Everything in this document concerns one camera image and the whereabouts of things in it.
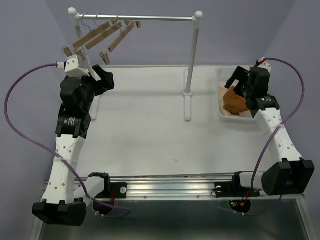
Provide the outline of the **brown underwear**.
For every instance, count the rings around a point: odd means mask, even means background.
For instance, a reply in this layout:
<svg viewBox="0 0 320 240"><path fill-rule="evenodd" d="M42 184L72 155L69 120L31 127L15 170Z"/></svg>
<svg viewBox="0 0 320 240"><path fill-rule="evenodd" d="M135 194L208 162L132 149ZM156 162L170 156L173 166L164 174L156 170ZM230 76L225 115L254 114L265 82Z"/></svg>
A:
<svg viewBox="0 0 320 240"><path fill-rule="evenodd" d="M244 98L234 92L235 86L232 85L223 96L223 109L231 115L251 118L252 114L246 106Z"/></svg>

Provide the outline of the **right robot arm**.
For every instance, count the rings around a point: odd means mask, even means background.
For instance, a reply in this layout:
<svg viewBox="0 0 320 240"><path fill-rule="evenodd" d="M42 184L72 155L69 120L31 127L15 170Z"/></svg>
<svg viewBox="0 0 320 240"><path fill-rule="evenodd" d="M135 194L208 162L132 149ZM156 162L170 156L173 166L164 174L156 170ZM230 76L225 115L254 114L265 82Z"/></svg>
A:
<svg viewBox="0 0 320 240"><path fill-rule="evenodd" d="M243 97L252 118L258 123L267 141L263 152L269 150L272 163L265 172L236 172L230 182L231 192L242 195L247 190L263 191L268 196L299 195L304 193L315 166L305 160L295 148L282 119L277 99L268 94L269 67L254 66L249 70L238 66L225 87L229 89L234 81L236 95Z"/></svg>

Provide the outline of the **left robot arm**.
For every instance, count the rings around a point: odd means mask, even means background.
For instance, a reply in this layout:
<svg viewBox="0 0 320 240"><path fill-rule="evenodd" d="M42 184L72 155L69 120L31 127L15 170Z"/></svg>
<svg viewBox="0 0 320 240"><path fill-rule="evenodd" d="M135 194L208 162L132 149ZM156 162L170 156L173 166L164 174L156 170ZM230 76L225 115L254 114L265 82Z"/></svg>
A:
<svg viewBox="0 0 320 240"><path fill-rule="evenodd" d="M57 155L42 200L32 206L32 214L46 224L81 226L86 217L86 194L81 189L78 196L74 195L74 172L92 120L92 102L115 87L111 72L98 64L92 69L100 80L86 72L80 76L67 73L60 83L62 104L55 130Z"/></svg>

